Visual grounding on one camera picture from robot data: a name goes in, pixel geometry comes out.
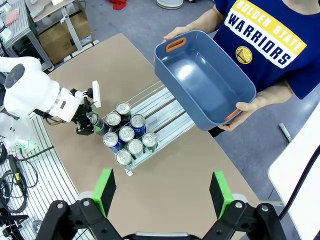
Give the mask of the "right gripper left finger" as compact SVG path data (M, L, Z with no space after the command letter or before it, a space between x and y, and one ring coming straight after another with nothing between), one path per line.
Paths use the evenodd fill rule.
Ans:
M53 201L35 240L73 240L78 230L88 230L95 240L123 240L108 220L116 188L114 171L107 168L102 171L89 197L73 204Z

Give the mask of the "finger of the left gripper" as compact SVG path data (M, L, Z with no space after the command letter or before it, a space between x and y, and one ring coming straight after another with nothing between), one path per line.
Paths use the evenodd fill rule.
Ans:
M93 106L95 102L90 102L86 100L86 116L89 118L93 114Z
M91 135L93 133L98 132L98 126L96 125L98 121L96 122L76 122L76 133L78 135Z

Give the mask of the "blue-grey bin orange handles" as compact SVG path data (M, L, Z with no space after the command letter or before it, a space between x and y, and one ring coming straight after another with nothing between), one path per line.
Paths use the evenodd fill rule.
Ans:
M158 44L154 72L202 131L225 125L250 103L256 87L206 33L193 30Z

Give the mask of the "white table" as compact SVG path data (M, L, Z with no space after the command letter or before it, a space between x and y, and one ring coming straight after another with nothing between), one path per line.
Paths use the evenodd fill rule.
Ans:
M320 103L268 169L268 177L284 204L289 202L298 180L318 146ZM313 240L320 231L320 156L308 172L288 214L301 240Z

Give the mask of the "white cylindrical air purifier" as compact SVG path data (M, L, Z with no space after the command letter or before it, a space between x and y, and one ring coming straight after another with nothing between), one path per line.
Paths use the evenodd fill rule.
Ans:
M184 0L156 0L159 7L167 10L176 10L182 7Z

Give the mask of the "person in blue Warriors shirt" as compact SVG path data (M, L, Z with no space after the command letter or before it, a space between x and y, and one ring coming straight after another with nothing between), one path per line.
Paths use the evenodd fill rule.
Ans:
M214 40L257 94L286 80L299 99L320 83L319 0L215 0L225 19ZM210 130L216 137L225 130Z

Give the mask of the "green Chilsung soda can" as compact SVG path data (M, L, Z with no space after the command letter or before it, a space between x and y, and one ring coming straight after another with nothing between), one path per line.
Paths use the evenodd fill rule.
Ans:
M120 166L130 168L133 165L133 157L131 153L126 149L118 151L115 155L115 160Z
M153 132L147 132L142 136L144 152L146 154L153 153L158 146L157 136Z
M144 145L139 139L132 139L128 143L127 149L134 159L138 159L144 154Z

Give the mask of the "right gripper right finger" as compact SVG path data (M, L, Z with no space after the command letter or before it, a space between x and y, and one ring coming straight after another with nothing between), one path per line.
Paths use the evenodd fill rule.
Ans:
M249 240L287 240L274 206L253 207L235 199L222 171L212 173L209 192L217 221L202 240L231 240L235 232L246 233Z

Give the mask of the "blue Pepsi can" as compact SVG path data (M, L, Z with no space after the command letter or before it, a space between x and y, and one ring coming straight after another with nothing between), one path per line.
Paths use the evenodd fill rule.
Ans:
M115 154L121 150L121 143L118 135L115 132L107 132L103 136L103 143L111 149Z
M146 133L146 119L141 114L133 115L130 119L130 125L136 139L141 138Z
M118 133L121 143L126 146L135 137L135 132L130 126L123 126Z

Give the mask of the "red cloth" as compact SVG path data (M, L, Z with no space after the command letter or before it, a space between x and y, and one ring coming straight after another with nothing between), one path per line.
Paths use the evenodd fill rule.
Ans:
M127 0L108 0L114 10L120 11L127 5Z

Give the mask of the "white floor tube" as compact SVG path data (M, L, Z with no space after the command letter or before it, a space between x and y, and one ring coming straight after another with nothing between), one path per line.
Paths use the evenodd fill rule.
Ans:
M282 133L285 136L287 142L290 143L293 138L292 138L291 134L289 133L289 131L287 130L286 126L281 122L281 123L278 124L278 127L282 131Z

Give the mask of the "person's left hand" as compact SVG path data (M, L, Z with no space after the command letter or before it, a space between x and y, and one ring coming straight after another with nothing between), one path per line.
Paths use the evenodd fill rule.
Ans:
M227 124L219 125L218 127L224 131L231 132L239 125L245 122L255 111L261 108L261 105L256 101L251 103L238 102L236 108L241 111L239 115L229 121Z

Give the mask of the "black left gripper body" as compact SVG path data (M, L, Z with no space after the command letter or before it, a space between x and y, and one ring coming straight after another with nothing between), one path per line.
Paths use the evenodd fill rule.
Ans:
M77 112L76 112L76 122L84 122L85 124L89 122L88 117L86 116L86 100L87 98L83 99L83 103L79 105Z

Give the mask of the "person's right hand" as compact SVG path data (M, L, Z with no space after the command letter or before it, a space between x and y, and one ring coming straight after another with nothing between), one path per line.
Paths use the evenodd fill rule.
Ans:
M192 29L188 26L183 26L183 27L176 27L175 29L173 29L171 32L169 32L167 35L165 35L163 37L163 41L169 41L171 39L173 39L174 37L187 33L189 31L191 31Z

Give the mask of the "aluminium frame cart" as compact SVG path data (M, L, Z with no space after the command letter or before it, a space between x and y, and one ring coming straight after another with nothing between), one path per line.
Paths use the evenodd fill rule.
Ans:
M55 66L42 48L35 23L31 19L24 0L7 0L11 10L19 10L18 18L7 28L11 37L3 42L9 57L34 57L41 63L43 71L53 71Z

